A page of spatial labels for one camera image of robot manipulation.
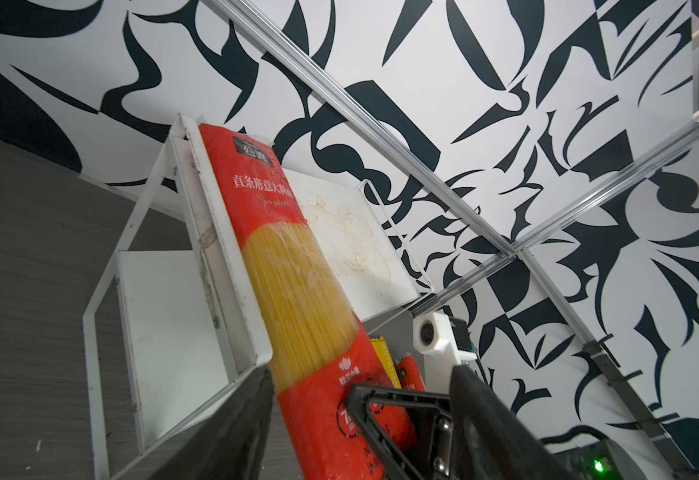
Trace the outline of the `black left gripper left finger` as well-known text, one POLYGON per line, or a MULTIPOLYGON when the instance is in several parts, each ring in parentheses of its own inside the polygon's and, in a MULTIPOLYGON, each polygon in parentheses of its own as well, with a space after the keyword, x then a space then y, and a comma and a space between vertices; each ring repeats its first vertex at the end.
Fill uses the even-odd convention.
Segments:
POLYGON ((262 471, 274 382, 257 368, 231 397, 152 477, 154 479, 257 479, 262 471))

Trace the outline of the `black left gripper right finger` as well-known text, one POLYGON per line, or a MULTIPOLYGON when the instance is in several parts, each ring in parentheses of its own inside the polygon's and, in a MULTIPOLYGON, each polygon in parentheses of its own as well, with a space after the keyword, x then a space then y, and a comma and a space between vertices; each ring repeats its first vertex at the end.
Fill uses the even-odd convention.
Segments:
POLYGON ((457 479, 571 479, 471 368, 451 370, 457 479))

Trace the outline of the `red spaghetti bag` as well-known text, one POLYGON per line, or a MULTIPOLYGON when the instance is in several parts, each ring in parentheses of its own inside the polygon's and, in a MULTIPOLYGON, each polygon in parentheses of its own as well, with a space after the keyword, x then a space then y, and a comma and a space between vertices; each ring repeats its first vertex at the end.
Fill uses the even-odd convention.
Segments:
POLYGON ((417 361, 415 361, 413 355, 403 356, 395 364, 395 371, 397 371, 397 377, 399 377, 399 383, 401 383, 403 390, 427 391, 425 382, 423 382, 423 376, 421 376, 421 371, 419 371, 419 366, 417 366, 417 361))
POLYGON ((391 379, 274 150, 220 126, 199 130, 268 330, 275 390, 305 478, 387 478, 345 400, 353 384, 391 379))

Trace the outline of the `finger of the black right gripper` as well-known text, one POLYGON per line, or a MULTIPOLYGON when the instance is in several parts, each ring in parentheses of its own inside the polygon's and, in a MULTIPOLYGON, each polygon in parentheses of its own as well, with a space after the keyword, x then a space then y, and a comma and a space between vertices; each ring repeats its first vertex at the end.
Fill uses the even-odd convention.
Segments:
POLYGON ((387 478, 453 478, 447 395, 358 383, 349 388, 346 407, 387 478))

